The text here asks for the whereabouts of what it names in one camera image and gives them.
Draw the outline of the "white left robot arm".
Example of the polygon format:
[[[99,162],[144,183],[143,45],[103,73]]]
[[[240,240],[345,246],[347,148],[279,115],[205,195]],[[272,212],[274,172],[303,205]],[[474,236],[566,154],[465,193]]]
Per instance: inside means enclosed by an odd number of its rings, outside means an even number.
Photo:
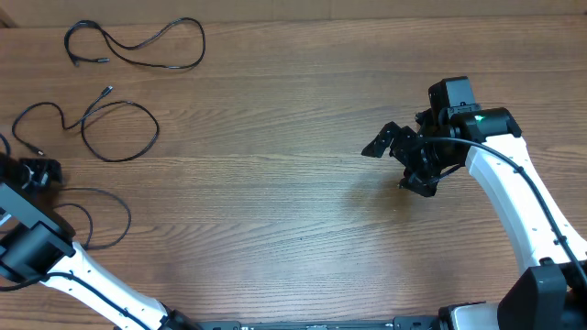
[[[66,293],[115,325],[116,329],[199,329],[201,326],[154,298],[145,296],[97,263],[73,240],[75,231],[52,208],[39,203],[34,180],[51,173],[34,171],[10,157],[1,138],[1,225],[15,225],[1,237],[1,277],[11,281],[2,292],[42,284]]]

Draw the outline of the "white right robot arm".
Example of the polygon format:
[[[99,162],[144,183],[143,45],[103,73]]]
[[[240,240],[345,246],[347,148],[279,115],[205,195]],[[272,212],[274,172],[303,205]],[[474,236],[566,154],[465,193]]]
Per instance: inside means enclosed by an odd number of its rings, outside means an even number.
[[[520,276],[498,303],[465,302],[436,316],[396,317],[393,329],[583,329],[586,326],[586,240],[540,179],[522,130],[503,108],[483,109],[466,76],[428,90],[430,107],[417,130],[386,124],[362,155],[389,154],[404,165],[399,185],[432,197],[460,168],[488,196],[515,253]]]

